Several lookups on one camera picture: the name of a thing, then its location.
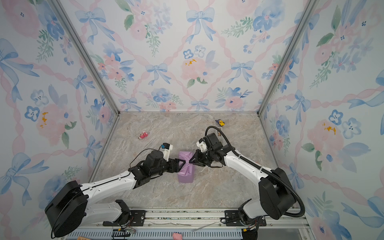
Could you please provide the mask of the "pink purple wrapping paper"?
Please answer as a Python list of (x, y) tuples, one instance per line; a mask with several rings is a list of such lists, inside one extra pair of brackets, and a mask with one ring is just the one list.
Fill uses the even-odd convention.
[(179, 159), (186, 161), (185, 165), (178, 172), (178, 181), (181, 184), (190, 184), (194, 181), (195, 166), (189, 163), (189, 160), (194, 156), (192, 152), (179, 152)]

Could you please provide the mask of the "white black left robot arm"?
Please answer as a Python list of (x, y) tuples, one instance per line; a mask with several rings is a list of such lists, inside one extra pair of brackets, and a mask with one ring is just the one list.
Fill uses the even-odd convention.
[(80, 226), (99, 222), (120, 227), (141, 224), (144, 216), (131, 211), (123, 200), (107, 204), (100, 201), (141, 187), (164, 173), (178, 173), (185, 164), (186, 161), (180, 159), (155, 159), (149, 164), (141, 161), (127, 171), (101, 181), (83, 185), (75, 181), (67, 183), (45, 208), (52, 228), (51, 237), (64, 237)]

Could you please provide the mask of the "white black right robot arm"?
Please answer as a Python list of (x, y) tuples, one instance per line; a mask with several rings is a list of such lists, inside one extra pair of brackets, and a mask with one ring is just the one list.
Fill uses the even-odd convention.
[(213, 162), (232, 168), (259, 190), (259, 197), (244, 202), (238, 208), (239, 221), (244, 225), (260, 222), (263, 217), (279, 220), (282, 216), (302, 217), (305, 213), (303, 201), (293, 189), (287, 174), (280, 168), (265, 168), (244, 157), (237, 150), (220, 148), (214, 150), (196, 150), (189, 163), (214, 168)]

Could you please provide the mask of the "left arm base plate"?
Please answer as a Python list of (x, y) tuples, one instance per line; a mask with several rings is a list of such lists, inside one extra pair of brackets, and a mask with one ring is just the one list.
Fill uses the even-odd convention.
[(123, 212), (115, 221), (103, 222), (103, 227), (143, 227), (146, 218), (145, 210), (130, 210)]

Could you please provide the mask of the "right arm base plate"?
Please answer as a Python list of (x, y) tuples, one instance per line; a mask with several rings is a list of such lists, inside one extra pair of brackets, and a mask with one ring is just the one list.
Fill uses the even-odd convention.
[(238, 210), (225, 210), (225, 216), (221, 219), (221, 223), (227, 227), (243, 227), (250, 228), (259, 225), (266, 227), (266, 218), (264, 216), (254, 219), (248, 218), (245, 214), (240, 214)]

